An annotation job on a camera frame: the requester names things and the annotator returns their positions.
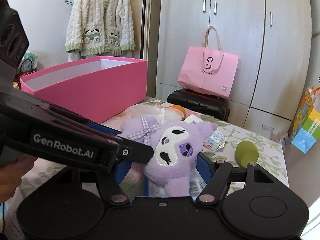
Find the purple plush toy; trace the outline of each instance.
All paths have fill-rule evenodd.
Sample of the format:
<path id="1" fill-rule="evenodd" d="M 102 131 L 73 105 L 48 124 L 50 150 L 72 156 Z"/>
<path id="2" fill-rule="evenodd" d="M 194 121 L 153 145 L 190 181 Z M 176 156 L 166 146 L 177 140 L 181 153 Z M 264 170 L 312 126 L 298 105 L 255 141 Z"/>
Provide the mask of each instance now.
<path id="1" fill-rule="evenodd" d="M 164 186 L 170 197 L 189 196 L 197 155 L 217 125 L 171 121 L 159 126 L 154 117 L 148 117 L 126 120 L 121 128 L 122 137 L 153 147 L 155 154 L 145 166 L 145 175 Z"/>

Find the screw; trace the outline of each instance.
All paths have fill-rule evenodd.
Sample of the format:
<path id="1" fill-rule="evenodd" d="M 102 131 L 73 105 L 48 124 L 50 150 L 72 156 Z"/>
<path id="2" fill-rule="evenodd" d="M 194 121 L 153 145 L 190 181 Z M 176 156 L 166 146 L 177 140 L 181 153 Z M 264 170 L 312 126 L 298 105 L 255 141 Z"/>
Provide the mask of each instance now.
<path id="1" fill-rule="evenodd" d="M 122 203 L 124 201 L 127 200 L 127 197 L 125 195 L 114 195 L 112 196 L 111 200 L 114 202 L 114 203 Z"/>
<path id="2" fill-rule="evenodd" d="M 214 196 L 210 195 L 210 194 L 203 194 L 199 197 L 199 200 L 201 202 L 204 202 L 204 203 L 210 203 L 210 202 L 213 202 L 214 201 Z"/>

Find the white fluffy sweater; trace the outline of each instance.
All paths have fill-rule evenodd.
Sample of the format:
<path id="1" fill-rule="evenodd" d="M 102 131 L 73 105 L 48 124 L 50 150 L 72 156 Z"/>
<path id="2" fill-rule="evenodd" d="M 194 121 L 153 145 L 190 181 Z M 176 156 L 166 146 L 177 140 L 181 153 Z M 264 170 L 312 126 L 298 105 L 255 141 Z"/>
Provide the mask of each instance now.
<path id="1" fill-rule="evenodd" d="M 119 56 L 134 49 L 130 0 L 74 1 L 67 29 L 67 52 Z"/>

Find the wardrobe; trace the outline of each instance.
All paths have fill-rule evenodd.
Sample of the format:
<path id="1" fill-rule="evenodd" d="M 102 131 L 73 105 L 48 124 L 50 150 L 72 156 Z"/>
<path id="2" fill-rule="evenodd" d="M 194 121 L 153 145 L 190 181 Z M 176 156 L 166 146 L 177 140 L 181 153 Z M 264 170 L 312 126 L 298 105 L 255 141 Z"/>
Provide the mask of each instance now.
<path id="1" fill-rule="evenodd" d="M 177 82 L 189 46 L 214 26 L 239 55 L 229 122 L 266 137 L 287 131 L 297 110 L 311 46 L 310 0 L 162 0 L 156 97 Z M 214 32 L 208 47 L 217 49 Z"/>

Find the white plush face patch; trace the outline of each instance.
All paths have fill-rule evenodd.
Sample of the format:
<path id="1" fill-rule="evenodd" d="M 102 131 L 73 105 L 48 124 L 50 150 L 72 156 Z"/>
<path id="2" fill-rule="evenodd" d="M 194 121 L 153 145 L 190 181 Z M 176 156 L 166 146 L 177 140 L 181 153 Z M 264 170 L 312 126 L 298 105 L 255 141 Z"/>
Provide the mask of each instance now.
<path id="1" fill-rule="evenodd" d="M 189 136 L 185 128 L 180 126 L 169 127 L 164 131 L 155 150 L 156 161 L 162 166 L 173 166 L 178 162 L 178 153 L 174 145 Z"/>

